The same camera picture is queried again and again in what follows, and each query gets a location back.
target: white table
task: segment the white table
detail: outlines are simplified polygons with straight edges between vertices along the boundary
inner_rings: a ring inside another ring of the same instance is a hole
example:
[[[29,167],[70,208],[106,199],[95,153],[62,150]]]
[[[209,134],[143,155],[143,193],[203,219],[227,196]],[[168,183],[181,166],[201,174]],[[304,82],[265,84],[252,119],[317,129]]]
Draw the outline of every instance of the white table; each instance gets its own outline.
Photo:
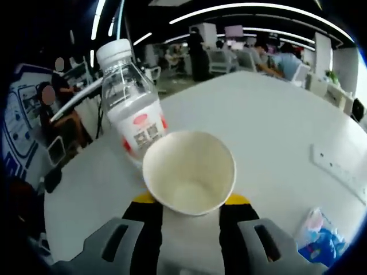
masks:
[[[350,241],[365,206],[310,162],[310,145],[367,181],[367,135],[352,119],[312,93],[275,78],[237,72],[162,101],[170,131],[200,130],[220,138],[237,164],[235,192],[290,234],[320,206]],[[70,260],[83,241],[121,217],[145,190],[142,177],[106,134],[63,168],[45,196],[46,232],[53,258]]]

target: seated person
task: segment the seated person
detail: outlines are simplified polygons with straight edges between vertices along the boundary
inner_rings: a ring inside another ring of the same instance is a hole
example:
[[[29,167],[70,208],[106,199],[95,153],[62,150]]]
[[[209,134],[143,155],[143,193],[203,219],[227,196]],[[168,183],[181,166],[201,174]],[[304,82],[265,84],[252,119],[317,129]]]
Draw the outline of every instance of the seated person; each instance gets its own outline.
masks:
[[[166,50],[165,58],[172,67],[177,67],[178,70],[182,71],[185,67],[184,58],[181,54],[180,45],[174,45],[173,54],[170,53],[170,49]]]
[[[235,55],[235,53],[234,53],[234,52],[232,52],[230,49],[226,49],[226,48],[224,48],[224,43],[223,43],[223,41],[218,40],[218,41],[216,42],[216,46],[217,46],[217,49],[218,49],[218,50],[223,50],[223,51],[224,51],[224,53],[225,53],[227,56],[229,56],[229,62],[230,62],[231,64],[236,64],[236,63],[237,63],[237,55]]]
[[[51,83],[61,106],[64,106],[74,96],[74,92],[79,91],[76,87],[70,87],[68,82],[57,72],[52,74]]]
[[[37,90],[37,98],[40,101],[40,121],[42,133],[45,135],[47,145],[50,145],[57,136],[61,136],[64,146],[68,146],[77,140],[83,148],[87,142],[83,135],[81,121],[77,113],[72,110],[69,114],[64,115],[58,121],[51,123],[52,112],[51,105],[54,103],[55,91],[48,82],[42,82]]]
[[[271,69],[263,62],[261,56],[265,54],[268,50],[268,46],[266,45],[265,41],[256,41],[255,46],[249,48],[253,61],[258,70],[266,72],[272,76],[283,77],[283,73],[279,72],[276,69]]]
[[[284,43],[284,45],[280,48],[280,51],[282,53],[274,56],[273,61],[278,70],[283,72],[284,78],[288,81],[291,81],[297,71],[299,64],[301,64],[302,61],[297,58],[293,46],[289,43]]]

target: power outlet strip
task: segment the power outlet strip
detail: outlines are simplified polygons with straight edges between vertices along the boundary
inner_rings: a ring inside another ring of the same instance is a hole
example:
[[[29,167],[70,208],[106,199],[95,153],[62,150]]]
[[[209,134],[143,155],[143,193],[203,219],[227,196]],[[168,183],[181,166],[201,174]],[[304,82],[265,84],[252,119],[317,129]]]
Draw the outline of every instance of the power outlet strip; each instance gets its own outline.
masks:
[[[360,182],[348,170],[343,169],[338,163],[332,161],[325,152],[311,145],[311,160],[312,162],[323,169],[333,178],[342,183],[353,195],[355,195],[364,205],[367,203],[367,183]]]

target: white paper cup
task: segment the white paper cup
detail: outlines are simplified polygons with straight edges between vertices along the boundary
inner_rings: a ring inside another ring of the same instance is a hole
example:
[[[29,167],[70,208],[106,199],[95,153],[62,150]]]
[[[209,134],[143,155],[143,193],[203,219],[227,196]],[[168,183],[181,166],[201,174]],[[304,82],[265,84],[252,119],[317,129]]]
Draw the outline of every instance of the white paper cup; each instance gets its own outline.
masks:
[[[155,142],[143,160],[143,176],[153,197],[187,215],[203,215],[228,199],[236,164],[228,148],[203,132],[173,132]]]

